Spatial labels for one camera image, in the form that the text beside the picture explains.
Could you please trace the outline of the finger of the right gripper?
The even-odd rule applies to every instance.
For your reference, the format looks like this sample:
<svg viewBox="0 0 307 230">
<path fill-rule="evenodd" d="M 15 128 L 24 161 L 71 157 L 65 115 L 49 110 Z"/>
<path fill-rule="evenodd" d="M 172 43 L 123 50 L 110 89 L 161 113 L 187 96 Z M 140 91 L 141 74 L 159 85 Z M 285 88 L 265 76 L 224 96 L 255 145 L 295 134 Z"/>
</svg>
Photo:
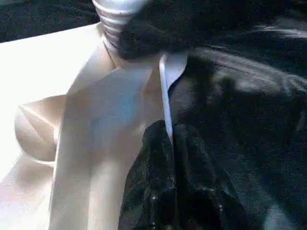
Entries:
<svg viewBox="0 0 307 230">
<path fill-rule="evenodd" d="M 125 60 L 179 52 L 202 43 L 201 0 L 151 0 L 124 24 L 118 54 Z"/>
</svg>

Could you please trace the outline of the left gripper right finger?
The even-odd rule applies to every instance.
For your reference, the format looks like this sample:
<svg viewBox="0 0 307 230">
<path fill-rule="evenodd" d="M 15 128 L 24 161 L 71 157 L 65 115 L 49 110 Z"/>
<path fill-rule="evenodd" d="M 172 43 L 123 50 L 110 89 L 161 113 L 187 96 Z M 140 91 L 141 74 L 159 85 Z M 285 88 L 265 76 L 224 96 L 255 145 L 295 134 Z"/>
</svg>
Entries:
<svg viewBox="0 0 307 230">
<path fill-rule="evenodd" d="M 183 230 L 249 230 L 228 174 L 192 126 L 173 127 L 179 226 Z"/>
</svg>

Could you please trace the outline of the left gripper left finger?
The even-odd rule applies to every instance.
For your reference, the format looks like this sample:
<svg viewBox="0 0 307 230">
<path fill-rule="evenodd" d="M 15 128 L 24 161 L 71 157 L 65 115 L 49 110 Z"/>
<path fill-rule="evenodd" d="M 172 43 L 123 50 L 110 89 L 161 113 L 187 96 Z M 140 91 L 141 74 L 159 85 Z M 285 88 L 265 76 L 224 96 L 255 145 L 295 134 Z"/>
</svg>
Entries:
<svg viewBox="0 0 307 230">
<path fill-rule="evenodd" d="M 118 229 L 175 229 L 176 195 L 172 145 L 164 120 L 158 120 L 146 128 L 126 177 Z"/>
</svg>

